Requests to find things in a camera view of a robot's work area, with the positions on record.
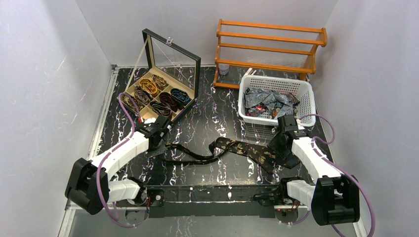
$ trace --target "black marble table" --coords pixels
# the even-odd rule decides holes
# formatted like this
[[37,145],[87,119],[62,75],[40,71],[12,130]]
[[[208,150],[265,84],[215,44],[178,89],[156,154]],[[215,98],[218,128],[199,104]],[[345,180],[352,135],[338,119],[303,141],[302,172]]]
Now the black marble table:
[[[119,69],[104,129],[99,143],[98,154],[106,151],[130,132],[130,123],[119,107],[117,96],[123,92],[132,68]],[[247,69],[235,68],[229,72],[237,78]],[[147,69],[135,72],[134,83]],[[184,144],[194,152],[210,155],[208,145],[220,136],[266,145],[275,134],[275,127],[244,123],[238,115],[238,90],[214,88],[215,67],[201,67],[199,97],[196,105],[167,134],[168,142]],[[258,70],[257,75],[281,78],[296,78],[295,74]],[[325,138],[320,122],[308,129],[313,135]],[[318,144],[320,149],[331,157],[328,146]],[[191,159],[181,152],[169,151],[166,158],[177,160]],[[233,153],[222,156],[218,162],[207,165],[174,166],[165,164],[158,158],[145,158],[139,155],[130,161],[119,173],[119,178],[133,176],[147,185],[274,185],[281,178],[300,176],[311,182],[304,165],[293,169],[277,166],[273,175],[267,174],[258,164],[247,157]]]

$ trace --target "laundry basket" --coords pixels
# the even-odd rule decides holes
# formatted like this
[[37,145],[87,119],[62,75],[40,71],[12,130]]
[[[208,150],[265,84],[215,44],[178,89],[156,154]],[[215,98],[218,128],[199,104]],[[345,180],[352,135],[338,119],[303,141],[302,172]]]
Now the laundry basket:
[[[258,117],[246,116],[244,92],[248,87],[272,89],[280,93],[290,92],[300,101],[300,104],[297,105],[297,118],[316,113],[313,90],[308,82],[294,79],[245,75],[242,77],[239,90],[239,115],[243,118],[244,122],[271,126],[278,125],[278,120],[271,119],[269,112],[263,112]],[[316,118],[309,116],[303,118],[300,125],[308,127],[313,126],[315,122]]]

